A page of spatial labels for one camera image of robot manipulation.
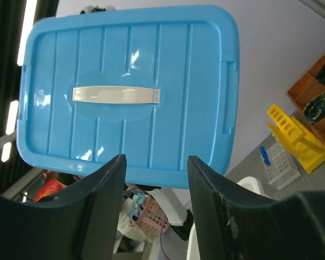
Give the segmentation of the white plastic bin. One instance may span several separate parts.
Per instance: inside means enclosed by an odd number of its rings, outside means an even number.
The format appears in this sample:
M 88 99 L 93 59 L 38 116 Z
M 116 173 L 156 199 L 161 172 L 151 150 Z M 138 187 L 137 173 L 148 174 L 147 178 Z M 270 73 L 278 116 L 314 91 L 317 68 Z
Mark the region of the white plastic bin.
M 237 182 L 238 185 L 241 187 L 259 194 L 264 197 L 269 197 L 264 193 L 263 187 L 261 182 L 256 179 L 255 177 L 245 177 Z M 197 232 L 196 232 L 196 225 L 193 223 L 189 235 L 188 240 L 188 248 L 187 248 L 187 260 L 200 260 L 200 253 L 199 253 L 199 246 L 198 246 L 198 239 L 197 239 Z

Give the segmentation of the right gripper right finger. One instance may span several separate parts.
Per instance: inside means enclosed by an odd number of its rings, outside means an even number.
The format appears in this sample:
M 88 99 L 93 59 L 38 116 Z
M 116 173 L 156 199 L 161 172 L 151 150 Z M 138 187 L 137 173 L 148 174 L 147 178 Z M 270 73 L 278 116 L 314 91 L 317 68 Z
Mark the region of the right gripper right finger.
M 325 191 L 273 200 L 187 163 L 201 259 L 325 259 Z

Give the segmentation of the blue plastic tray lid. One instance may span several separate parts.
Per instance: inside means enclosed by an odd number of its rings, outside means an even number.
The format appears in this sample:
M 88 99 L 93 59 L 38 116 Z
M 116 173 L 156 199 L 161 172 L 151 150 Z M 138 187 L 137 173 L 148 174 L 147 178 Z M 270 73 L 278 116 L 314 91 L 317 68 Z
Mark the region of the blue plastic tray lid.
M 132 184 L 187 189 L 187 160 L 230 164 L 240 74 L 235 19 L 216 5 L 100 11 L 32 28 L 17 149 L 87 176 L 118 154 Z

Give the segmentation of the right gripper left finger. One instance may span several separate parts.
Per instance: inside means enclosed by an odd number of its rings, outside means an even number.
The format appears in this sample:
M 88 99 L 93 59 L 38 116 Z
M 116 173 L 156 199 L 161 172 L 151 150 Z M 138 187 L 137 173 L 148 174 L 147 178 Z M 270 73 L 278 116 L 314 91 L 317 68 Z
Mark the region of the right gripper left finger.
M 117 155 L 35 203 L 0 194 L 0 259 L 111 259 L 126 167 Z

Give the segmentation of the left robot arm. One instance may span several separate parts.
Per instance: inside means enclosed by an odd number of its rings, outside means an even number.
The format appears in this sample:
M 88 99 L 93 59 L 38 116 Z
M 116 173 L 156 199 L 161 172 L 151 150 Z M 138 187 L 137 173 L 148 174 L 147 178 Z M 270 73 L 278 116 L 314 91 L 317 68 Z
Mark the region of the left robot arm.
M 151 195 L 164 211 L 173 231 L 187 241 L 194 223 L 192 212 L 178 199 L 171 188 L 138 185 L 138 188 Z

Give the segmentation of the clear test tube blue cap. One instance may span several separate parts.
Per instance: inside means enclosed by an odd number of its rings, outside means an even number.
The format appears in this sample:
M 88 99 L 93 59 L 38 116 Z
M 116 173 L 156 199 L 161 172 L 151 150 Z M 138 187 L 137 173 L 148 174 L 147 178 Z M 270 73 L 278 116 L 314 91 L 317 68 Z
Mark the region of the clear test tube blue cap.
M 264 164 L 267 165 L 267 166 L 270 166 L 271 162 L 270 162 L 270 159 L 269 159 L 269 156 L 267 154 L 267 151 L 266 151 L 265 147 L 260 146 L 259 149 L 260 149 L 262 160 L 263 160 Z

